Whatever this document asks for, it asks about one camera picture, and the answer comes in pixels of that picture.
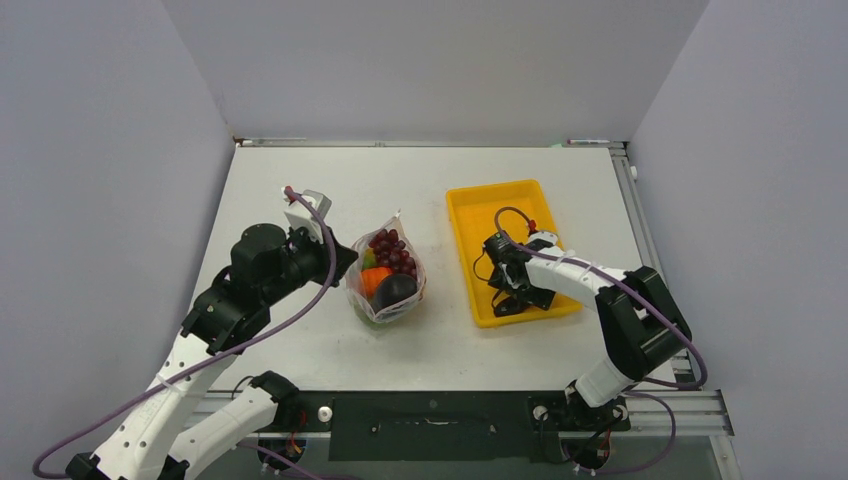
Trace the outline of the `orange toy pumpkin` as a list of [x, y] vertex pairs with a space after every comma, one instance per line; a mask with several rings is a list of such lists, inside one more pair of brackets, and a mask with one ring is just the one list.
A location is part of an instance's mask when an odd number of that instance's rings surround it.
[[392, 269], [384, 266], [362, 271], [360, 273], [360, 279], [363, 286], [364, 296], [367, 299], [372, 298], [375, 295], [379, 284], [392, 274]]

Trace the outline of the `dark red toy grapes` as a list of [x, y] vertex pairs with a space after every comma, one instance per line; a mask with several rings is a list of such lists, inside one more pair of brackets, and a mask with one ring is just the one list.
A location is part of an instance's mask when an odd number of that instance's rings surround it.
[[404, 273], [416, 278], [418, 265], [410, 247], [396, 229], [381, 229], [367, 243], [377, 254], [379, 266], [389, 267], [393, 273]]

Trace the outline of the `clear zip top bag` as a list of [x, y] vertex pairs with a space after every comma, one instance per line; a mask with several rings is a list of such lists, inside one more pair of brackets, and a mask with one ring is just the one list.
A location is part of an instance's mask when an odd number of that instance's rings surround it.
[[353, 249], [358, 259], [345, 275], [345, 291], [361, 320], [389, 324], [423, 301], [426, 271], [399, 213], [362, 235]]

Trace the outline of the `purple toy eggplant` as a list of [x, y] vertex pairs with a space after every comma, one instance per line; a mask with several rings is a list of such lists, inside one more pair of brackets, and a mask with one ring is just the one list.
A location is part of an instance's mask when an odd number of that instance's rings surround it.
[[378, 284], [372, 297], [372, 307], [379, 312], [411, 298], [417, 292], [418, 283], [412, 276], [391, 274]]

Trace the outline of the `yellow plastic tray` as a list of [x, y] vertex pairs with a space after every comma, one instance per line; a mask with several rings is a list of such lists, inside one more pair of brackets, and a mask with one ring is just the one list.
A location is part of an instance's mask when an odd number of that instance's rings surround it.
[[583, 306], [568, 297], [556, 295], [547, 310], [530, 307], [522, 313], [504, 317], [494, 315], [494, 306], [506, 298], [504, 293], [486, 284], [493, 266], [482, 260], [483, 243], [497, 232], [494, 217], [502, 207], [515, 207], [526, 214], [541, 230], [556, 233], [556, 223], [543, 190], [536, 180], [452, 189], [446, 203], [466, 281], [472, 319], [479, 328], [562, 317], [578, 313]]

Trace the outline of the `green red toy mango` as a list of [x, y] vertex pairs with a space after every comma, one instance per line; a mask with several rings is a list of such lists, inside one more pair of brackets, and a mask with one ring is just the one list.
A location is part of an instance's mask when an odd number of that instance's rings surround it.
[[361, 270], [368, 270], [379, 267], [377, 254], [372, 248], [368, 248], [363, 253]]

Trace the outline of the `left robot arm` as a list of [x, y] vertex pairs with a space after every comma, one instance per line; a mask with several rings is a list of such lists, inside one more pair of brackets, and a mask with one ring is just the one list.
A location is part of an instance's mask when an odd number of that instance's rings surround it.
[[141, 401], [122, 408], [117, 430], [93, 452], [75, 455], [66, 476], [183, 479], [262, 426], [292, 426], [298, 403], [290, 395], [296, 388], [269, 373], [245, 399], [201, 422], [197, 435], [183, 431], [209, 387], [269, 324], [271, 307], [309, 282], [337, 286], [357, 257], [312, 221], [288, 230], [272, 224], [246, 229], [231, 249], [229, 266], [196, 298]]

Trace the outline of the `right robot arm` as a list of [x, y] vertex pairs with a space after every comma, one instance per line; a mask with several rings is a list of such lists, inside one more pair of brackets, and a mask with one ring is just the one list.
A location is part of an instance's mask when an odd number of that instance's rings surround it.
[[564, 390], [567, 419], [589, 428], [621, 393], [690, 347], [692, 334], [654, 269], [596, 266], [567, 254], [554, 240], [544, 231], [526, 244], [493, 234], [482, 247], [493, 265], [487, 283], [506, 296], [493, 307], [497, 317], [547, 310], [558, 295], [597, 314], [605, 355]]

